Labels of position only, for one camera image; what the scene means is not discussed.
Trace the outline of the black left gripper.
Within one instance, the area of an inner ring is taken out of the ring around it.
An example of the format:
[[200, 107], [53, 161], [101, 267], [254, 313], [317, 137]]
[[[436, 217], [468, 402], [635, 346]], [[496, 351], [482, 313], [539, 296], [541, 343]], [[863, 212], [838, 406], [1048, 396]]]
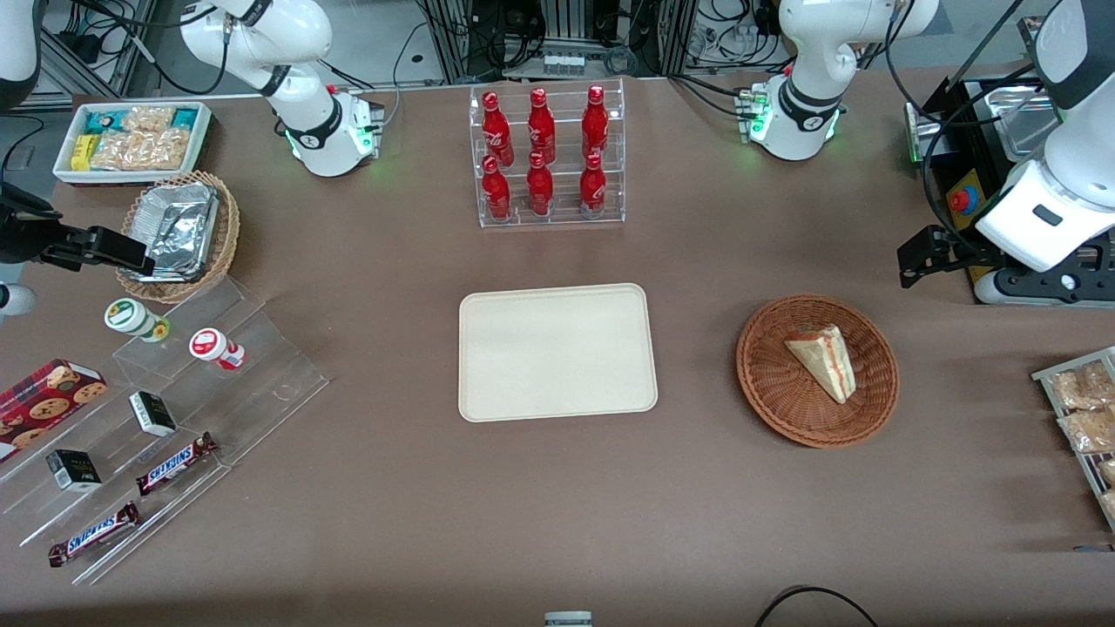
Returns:
[[933, 273], [953, 273], [964, 267], [987, 267], [995, 271], [1004, 267], [1004, 250], [989, 242], [959, 243], [944, 226], [924, 226], [903, 245], [896, 247], [899, 281], [910, 289], [917, 281]]

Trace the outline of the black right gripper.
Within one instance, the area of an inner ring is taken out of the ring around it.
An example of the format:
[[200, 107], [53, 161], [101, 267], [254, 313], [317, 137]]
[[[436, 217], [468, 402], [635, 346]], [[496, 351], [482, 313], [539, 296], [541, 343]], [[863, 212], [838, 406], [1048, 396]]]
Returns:
[[[76, 226], [65, 226], [61, 214], [54, 211], [43, 199], [29, 194], [14, 184], [3, 186], [1, 206], [1, 262], [21, 266], [33, 261], [43, 266], [62, 267], [79, 271], [81, 263], [52, 258], [51, 248], [62, 245], [64, 253], [74, 253], [69, 237]], [[89, 226], [86, 239], [87, 266], [122, 267], [129, 273], [154, 273], [154, 259], [147, 255], [144, 243], [115, 232], [106, 226]]]

